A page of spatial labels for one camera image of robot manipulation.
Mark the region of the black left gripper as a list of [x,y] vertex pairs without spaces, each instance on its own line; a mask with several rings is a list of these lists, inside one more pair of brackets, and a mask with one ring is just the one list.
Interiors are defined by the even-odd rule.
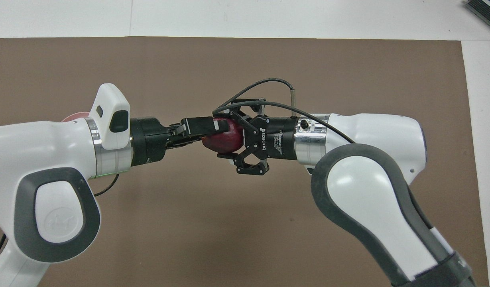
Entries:
[[211,116],[183,118],[180,123],[167,127],[154,117],[131,118],[131,166],[160,161],[167,149],[190,145],[205,136],[229,130],[230,125],[226,119],[218,120]]

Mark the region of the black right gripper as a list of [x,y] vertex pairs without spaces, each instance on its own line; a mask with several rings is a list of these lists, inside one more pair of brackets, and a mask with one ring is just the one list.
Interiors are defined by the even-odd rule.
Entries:
[[[267,158],[297,160],[294,135],[298,117],[267,117],[265,102],[265,98],[235,98],[212,112],[214,133],[229,132],[232,126],[244,132],[243,152],[217,154],[229,160],[238,174],[265,175],[269,171]],[[255,165],[245,162],[251,154],[259,158]]]

